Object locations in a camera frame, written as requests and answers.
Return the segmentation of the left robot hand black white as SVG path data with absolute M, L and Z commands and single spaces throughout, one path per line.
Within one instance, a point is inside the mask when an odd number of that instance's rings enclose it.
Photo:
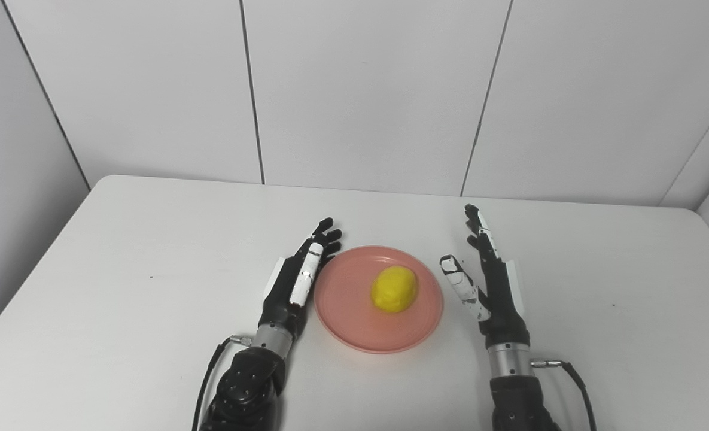
M 264 298 L 259 327 L 279 327 L 293 341 L 307 324 L 307 300 L 311 298 L 316 278 L 340 251 L 342 232 L 333 228 L 333 218 L 319 221 L 318 226 L 290 257 L 280 260 L 280 267 L 270 278 L 270 291 Z

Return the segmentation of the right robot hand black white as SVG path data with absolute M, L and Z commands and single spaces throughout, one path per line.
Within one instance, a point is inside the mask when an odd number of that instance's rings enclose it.
M 467 243 L 478 253 L 485 287 L 480 288 L 462 268 L 455 256 L 447 254 L 440 259 L 440 267 L 461 302 L 471 312 L 486 347 L 499 344 L 530 346 L 530 333 L 519 313 L 521 294 L 518 291 L 515 265 L 505 262 L 497 251 L 491 230 L 480 208 L 466 204 L 466 226 L 471 235 Z

